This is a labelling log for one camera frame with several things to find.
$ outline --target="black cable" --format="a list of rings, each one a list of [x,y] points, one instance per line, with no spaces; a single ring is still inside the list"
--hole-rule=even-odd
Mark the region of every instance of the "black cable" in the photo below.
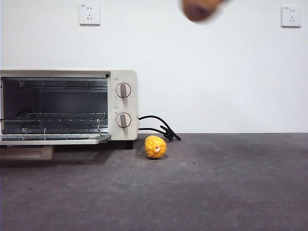
[[[173,140],[173,137],[175,137],[177,140],[181,140],[181,137],[178,136],[171,128],[170,126],[162,119],[162,118],[159,118],[158,116],[155,116],[155,115],[147,115],[147,116],[143,116],[143,117],[140,117],[139,120],[142,120],[142,119],[147,119],[147,118],[154,118],[154,119],[158,119],[160,120],[166,127],[164,126],[160,126],[160,128],[162,128],[163,130],[165,130],[166,132],[163,132],[163,131],[160,131],[160,130],[157,130],[157,129],[154,129],[154,128],[140,128],[139,130],[151,130],[151,131],[156,131],[156,132],[159,132],[161,134],[164,135],[164,137],[168,138],[170,141]]]
[[[160,131],[160,130],[157,130],[157,129],[154,129],[154,128],[140,128],[139,130],[151,130],[151,131],[157,131],[163,135],[165,135],[165,133],[163,131]]]

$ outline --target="power socket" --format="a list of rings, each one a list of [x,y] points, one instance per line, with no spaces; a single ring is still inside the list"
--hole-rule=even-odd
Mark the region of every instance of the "power socket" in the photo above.
[[[282,7],[282,27],[301,27],[301,10],[298,6]]]
[[[99,4],[82,4],[79,6],[79,24],[81,26],[99,26],[101,9]]]

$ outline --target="cream toaster oven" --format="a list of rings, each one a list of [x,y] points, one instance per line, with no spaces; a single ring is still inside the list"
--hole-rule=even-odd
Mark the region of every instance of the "cream toaster oven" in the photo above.
[[[0,145],[137,138],[134,71],[2,69],[0,84]]]

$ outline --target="oven control knob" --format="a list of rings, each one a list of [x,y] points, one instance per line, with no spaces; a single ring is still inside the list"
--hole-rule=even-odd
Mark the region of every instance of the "oven control knob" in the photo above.
[[[120,83],[116,87],[116,94],[121,98],[126,98],[130,95],[130,86],[127,83]]]
[[[131,118],[127,113],[121,113],[116,117],[116,124],[121,128],[127,128],[130,125]]]

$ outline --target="oven door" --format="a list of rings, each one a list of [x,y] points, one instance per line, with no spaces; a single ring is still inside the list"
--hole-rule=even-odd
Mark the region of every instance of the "oven door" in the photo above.
[[[109,134],[0,135],[0,145],[69,145],[98,144],[110,139]]]

